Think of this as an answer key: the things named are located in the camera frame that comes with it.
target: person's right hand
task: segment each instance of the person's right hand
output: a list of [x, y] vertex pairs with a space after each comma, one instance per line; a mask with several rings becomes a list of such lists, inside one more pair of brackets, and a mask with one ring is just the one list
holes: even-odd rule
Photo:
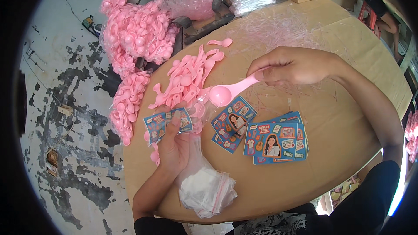
[[[277, 47], [255, 59], [248, 68], [247, 77], [255, 78], [268, 86], [282, 85], [285, 81], [297, 85], [317, 83], [335, 71], [342, 59], [333, 53], [302, 47]], [[260, 69], [272, 66], [263, 71]]]

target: table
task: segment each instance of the table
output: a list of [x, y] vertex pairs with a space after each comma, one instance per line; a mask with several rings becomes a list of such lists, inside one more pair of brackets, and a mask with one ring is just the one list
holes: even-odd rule
[[[379, 39], [356, 17], [330, 0], [313, 0], [296, 4], [286, 1], [269, 8], [264, 14], [305, 13], [308, 27], [316, 28], [324, 40], [323, 47], [342, 56], [355, 69], [370, 79], [386, 94], [403, 117], [412, 93], [395, 60]], [[257, 13], [247, 18], [257, 18]], [[245, 19], [235, 20], [213, 31], [180, 51], [151, 77], [141, 103], [138, 118], [153, 113], [148, 105], [154, 103], [156, 83], [162, 89], [168, 85], [166, 76], [175, 59], [197, 55], [198, 47], [211, 39], [231, 37], [234, 43], [225, 50], [225, 59], [212, 70], [205, 87], [232, 84], [245, 77], [253, 59], [265, 52], [265, 47], [242, 51], [245, 47], [239, 30]], [[210, 50], [215, 46], [205, 46]], [[258, 83], [242, 92], [258, 111], [257, 121], [264, 121], [290, 110], [300, 111], [306, 127], [310, 153], [306, 161], [254, 166], [252, 157], [243, 155], [244, 142], [230, 154], [211, 141], [214, 130], [208, 124], [202, 132], [203, 154], [212, 166], [230, 173], [237, 183], [238, 197], [220, 215], [199, 219], [194, 211], [183, 208], [177, 187], [171, 187], [160, 204], [157, 215], [181, 222], [216, 223], [248, 220], [291, 209], [304, 204], [355, 174], [379, 152], [381, 146], [370, 124], [347, 91], [331, 80], [313, 86], [267, 87]], [[156, 169], [149, 155], [153, 151], [143, 139], [144, 123], [135, 124], [135, 135], [124, 148], [125, 181], [129, 200]]]

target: chair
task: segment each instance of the chair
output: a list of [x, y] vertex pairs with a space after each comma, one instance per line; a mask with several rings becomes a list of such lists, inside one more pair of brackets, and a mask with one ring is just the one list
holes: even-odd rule
[[[364, 12], [369, 13], [368, 18], [364, 18]], [[358, 19], [363, 22], [369, 29], [371, 29], [374, 34], [380, 38], [380, 31], [375, 32], [374, 31], [374, 25], [376, 24], [376, 20], [377, 20], [377, 15], [376, 13], [373, 11], [373, 9], [366, 3], [366, 1], [363, 2], [363, 6], [362, 9], [360, 10], [360, 14]]]

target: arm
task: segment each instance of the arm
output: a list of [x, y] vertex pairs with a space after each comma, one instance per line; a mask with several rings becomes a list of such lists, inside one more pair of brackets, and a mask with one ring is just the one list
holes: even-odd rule
[[294, 84], [313, 84], [325, 77], [341, 84], [357, 102], [372, 125], [384, 149], [383, 160], [402, 163], [403, 129], [395, 107], [371, 81], [333, 53], [299, 47], [277, 47], [270, 53], [254, 60], [247, 76], [269, 86], [285, 81]]
[[[161, 106], [156, 113], [169, 112], [170, 107]], [[172, 186], [175, 178], [189, 160], [189, 136], [177, 135], [180, 128], [180, 112], [176, 112], [165, 129], [163, 139], [158, 143], [160, 165], [133, 197], [134, 222], [142, 217], [154, 217], [158, 205]]]

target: concrete floor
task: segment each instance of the concrete floor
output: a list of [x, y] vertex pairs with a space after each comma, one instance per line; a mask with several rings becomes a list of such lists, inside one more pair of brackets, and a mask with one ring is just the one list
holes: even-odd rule
[[[81, 25], [90, 15], [104, 23], [101, 2], [42, 0], [22, 42], [28, 100], [23, 160], [34, 191], [63, 234], [134, 234], [123, 147], [107, 119], [120, 79], [98, 39]], [[47, 64], [35, 55], [29, 60], [29, 48]], [[46, 152], [72, 125], [71, 117], [58, 112], [60, 103], [74, 108], [75, 124], [57, 146], [54, 177], [46, 171]]]

